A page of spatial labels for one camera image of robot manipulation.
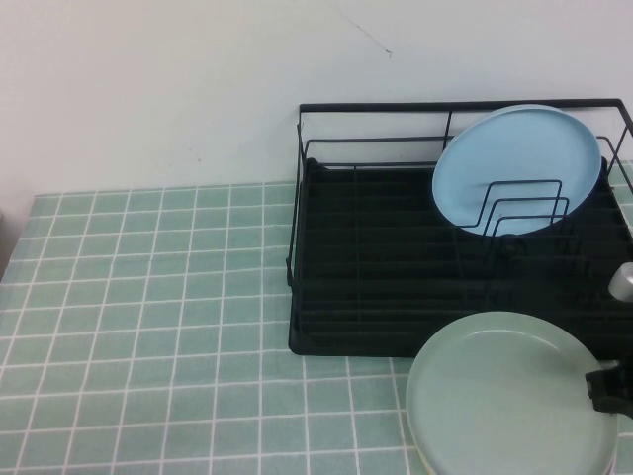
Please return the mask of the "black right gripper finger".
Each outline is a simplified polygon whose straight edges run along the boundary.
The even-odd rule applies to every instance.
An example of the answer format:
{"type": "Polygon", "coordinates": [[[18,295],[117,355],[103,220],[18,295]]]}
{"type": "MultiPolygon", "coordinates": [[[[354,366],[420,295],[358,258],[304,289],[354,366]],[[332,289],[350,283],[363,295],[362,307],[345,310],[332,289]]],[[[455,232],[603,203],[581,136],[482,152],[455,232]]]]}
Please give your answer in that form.
{"type": "Polygon", "coordinates": [[[632,413],[632,368],[624,363],[585,375],[593,408],[606,414],[632,413]]]}

